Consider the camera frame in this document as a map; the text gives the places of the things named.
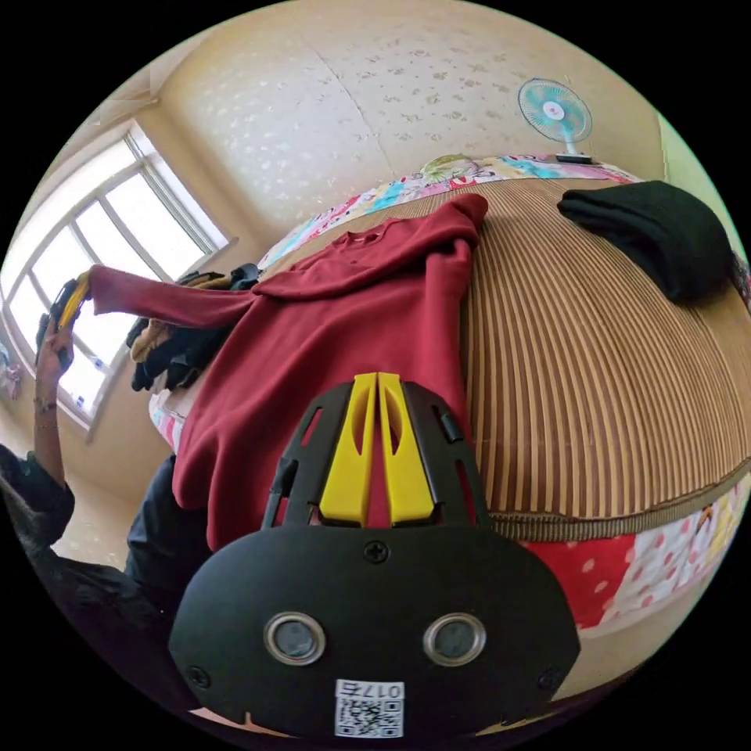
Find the white patterned wallpaper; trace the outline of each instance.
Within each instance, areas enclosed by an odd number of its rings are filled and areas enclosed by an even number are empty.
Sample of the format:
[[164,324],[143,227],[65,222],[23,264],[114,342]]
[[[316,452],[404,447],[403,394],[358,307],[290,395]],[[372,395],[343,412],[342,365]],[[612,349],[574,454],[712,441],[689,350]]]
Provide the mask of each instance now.
[[160,98],[272,244],[438,156],[560,150],[519,112],[532,77],[587,102],[595,126],[582,150],[661,176],[656,113],[631,87],[547,31],[456,0],[269,6],[216,29]]

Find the qr code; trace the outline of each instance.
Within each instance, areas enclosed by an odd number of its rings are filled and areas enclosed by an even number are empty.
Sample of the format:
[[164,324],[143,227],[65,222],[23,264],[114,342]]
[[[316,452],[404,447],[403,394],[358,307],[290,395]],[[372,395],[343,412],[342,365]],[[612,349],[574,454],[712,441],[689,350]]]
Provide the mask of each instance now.
[[[396,686],[400,687],[399,691],[395,690]],[[336,692],[336,735],[401,738],[404,735],[403,685],[341,681]]]

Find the hand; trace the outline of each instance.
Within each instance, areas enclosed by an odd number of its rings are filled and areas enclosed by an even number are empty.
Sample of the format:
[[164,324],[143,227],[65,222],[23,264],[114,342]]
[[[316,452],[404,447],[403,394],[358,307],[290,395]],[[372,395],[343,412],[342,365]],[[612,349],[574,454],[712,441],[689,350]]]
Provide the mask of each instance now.
[[[66,352],[65,365],[60,362],[60,353]],[[73,334],[70,329],[56,331],[50,321],[39,350],[37,360],[37,392],[50,400],[57,396],[57,385],[73,362]]]

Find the fan stand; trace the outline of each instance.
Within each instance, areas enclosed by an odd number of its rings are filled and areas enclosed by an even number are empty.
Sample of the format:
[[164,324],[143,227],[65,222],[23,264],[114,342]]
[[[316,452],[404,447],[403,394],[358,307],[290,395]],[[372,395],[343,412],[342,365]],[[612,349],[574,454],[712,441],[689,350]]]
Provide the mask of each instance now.
[[556,154],[555,158],[564,164],[592,164],[592,157],[588,154],[580,154],[573,147],[573,143],[566,140],[566,153]]

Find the electric fan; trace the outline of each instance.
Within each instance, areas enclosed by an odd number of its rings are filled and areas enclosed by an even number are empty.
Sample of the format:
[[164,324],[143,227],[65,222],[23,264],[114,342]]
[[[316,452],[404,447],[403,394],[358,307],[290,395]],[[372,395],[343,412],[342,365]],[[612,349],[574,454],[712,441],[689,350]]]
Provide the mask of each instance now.
[[539,133],[566,144],[559,162],[591,164],[592,158],[574,149],[592,130],[592,115],[579,97],[557,81],[532,78],[519,89],[519,108],[524,119]]

